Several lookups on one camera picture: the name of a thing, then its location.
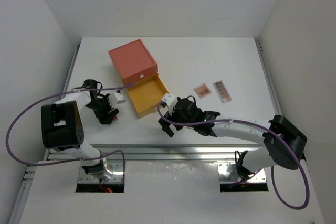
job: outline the yellow drawer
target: yellow drawer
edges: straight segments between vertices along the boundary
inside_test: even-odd
[[[155,112],[161,98],[168,93],[158,74],[137,82],[127,91],[140,118]]]

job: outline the white tabletop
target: white tabletop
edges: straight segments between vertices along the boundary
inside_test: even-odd
[[[304,161],[303,169],[308,173]],[[38,167],[20,224],[324,224],[310,177],[307,208],[292,210],[269,192],[221,193],[213,162],[127,162],[124,193],[76,193],[79,162]],[[300,172],[275,167],[279,192],[299,206]],[[266,169],[270,178],[270,169]]]
[[[139,39],[83,38],[69,82],[69,89],[95,79],[104,87],[122,85],[108,51]],[[157,61],[159,76],[170,93],[194,95],[202,110],[218,111],[241,119],[270,120],[274,116],[269,90],[253,38],[141,38]],[[213,82],[223,80],[232,101],[222,103]],[[212,94],[200,99],[194,88],[208,85]],[[138,119],[128,95],[118,105],[119,120],[101,125],[90,109],[80,111],[85,138],[94,144],[247,144],[233,138],[203,137],[189,129],[167,136],[157,113]]]

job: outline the metal bracket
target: metal bracket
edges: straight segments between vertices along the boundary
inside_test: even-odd
[[[123,184],[123,163],[107,161],[107,167],[112,171],[113,175],[110,180],[102,182],[102,184]],[[99,180],[88,175],[80,168],[77,184],[99,184]]]
[[[219,161],[218,163],[218,174],[220,184],[232,184],[239,182],[241,180],[240,176],[237,174],[235,169],[235,162],[233,161]],[[252,184],[262,184],[266,183],[265,170],[261,170],[253,178],[247,181]]]

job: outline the drawer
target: drawer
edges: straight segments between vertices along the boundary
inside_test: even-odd
[[[125,85],[158,73],[158,64],[140,39],[110,50],[109,55]]]
[[[168,93],[158,74],[127,89],[139,118],[155,112],[161,98]]]

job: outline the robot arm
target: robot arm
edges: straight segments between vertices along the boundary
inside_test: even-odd
[[[185,124],[223,119],[220,117],[219,112],[202,111],[188,98],[181,99],[172,94],[166,94],[161,100],[161,105],[168,107],[168,112],[164,117],[175,123]],[[277,133],[293,150],[296,157],[299,160],[302,158],[307,138],[285,117],[275,115],[274,118],[268,122],[253,122]],[[169,122],[161,118],[159,119],[159,123],[162,130],[170,137],[174,135],[173,131],[170,129]],[[178,131],[183,128],[181,125],[174,126]],[[284,146],[281,145],[281,143],[278,143],[278,141],[275,141],[271,134],[266,133],[259,128],[232,122],[219,122],[216,124],[205,123],[192,126],[192,128],[203,136],[234,137],[252,141],[263,146],[255,151],[244,151],[241,153],[233,171],[244,180],[247,180],[249,175],[256,171],[274,165],[280,165],[292,170],[298,169],[295,161],[286,151]]]
[[[96,89],[97,81],[86,80],[77,89]],[[54,104],[41,107],[42,137],[45,148],[64,151],[75,158],[82,159],[81,165],[86,174],[106,180],[112,176],[107,169],[106,160],[85,160],[100,156],[84,138],[79,115],[83,107],[92,109],[101,124],[111,124],[119,113],[111,103],[110,94],[101,95],[97,91],[75,92]]]

